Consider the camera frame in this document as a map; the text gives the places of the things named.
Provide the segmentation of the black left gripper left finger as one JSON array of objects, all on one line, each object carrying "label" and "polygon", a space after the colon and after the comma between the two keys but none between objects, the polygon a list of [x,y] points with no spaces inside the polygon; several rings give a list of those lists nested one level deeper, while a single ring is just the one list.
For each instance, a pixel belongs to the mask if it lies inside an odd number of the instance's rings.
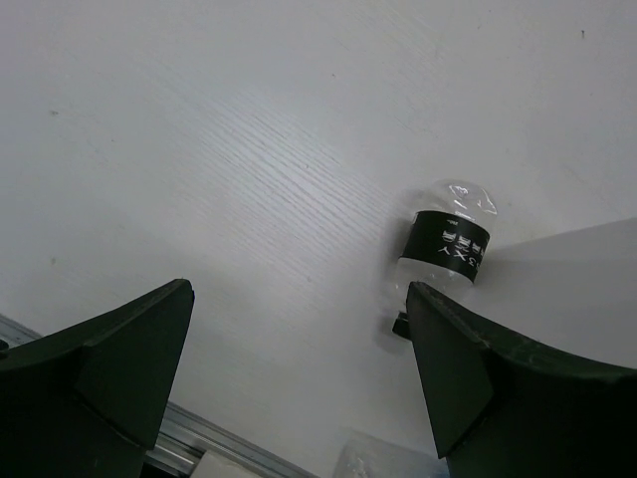
[{"label": "black left gripper left finger", "polygon": [[4,477],[137,477],[193,311],[186,279],[1,353]]}]

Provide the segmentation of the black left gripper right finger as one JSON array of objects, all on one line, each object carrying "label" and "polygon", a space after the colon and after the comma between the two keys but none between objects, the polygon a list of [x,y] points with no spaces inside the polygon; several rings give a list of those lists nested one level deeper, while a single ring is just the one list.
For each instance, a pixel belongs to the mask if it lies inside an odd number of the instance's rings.
[{"label": "black left gripper right finger", "polygon": [[632,477],[636,372],[477,315],[431,287],[407,295],[437,454],[453,477]]}]

